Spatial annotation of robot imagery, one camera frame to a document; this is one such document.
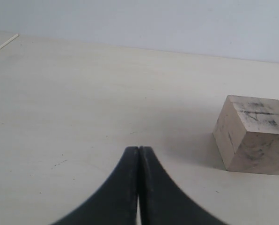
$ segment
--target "wooden block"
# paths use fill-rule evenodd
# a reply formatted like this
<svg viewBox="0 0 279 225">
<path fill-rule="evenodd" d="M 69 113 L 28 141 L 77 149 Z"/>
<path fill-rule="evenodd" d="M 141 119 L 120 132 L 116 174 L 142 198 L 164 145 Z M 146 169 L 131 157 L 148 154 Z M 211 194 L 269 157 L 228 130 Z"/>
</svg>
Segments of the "wooden block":
<svg viewBox="0 0 279 225">
<path fill-rule="evenodd" d="M 213 132 L 229 171 L 279 175 L 279 101 L 227 96 Z"/>
</svg>

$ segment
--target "dirty wooden block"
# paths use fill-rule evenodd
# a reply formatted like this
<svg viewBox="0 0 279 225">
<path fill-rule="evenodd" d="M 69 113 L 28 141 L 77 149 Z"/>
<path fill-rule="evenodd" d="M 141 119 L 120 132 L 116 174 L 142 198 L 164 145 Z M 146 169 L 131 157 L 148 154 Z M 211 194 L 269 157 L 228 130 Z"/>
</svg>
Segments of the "dirty wooden block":
<svg viewBox="0 0 279 225">
<path fill-rule="evenodd" d="M 279 101 L 227 96 L 213 132 L 229 171 L 279 175 Z"/>
</svg>

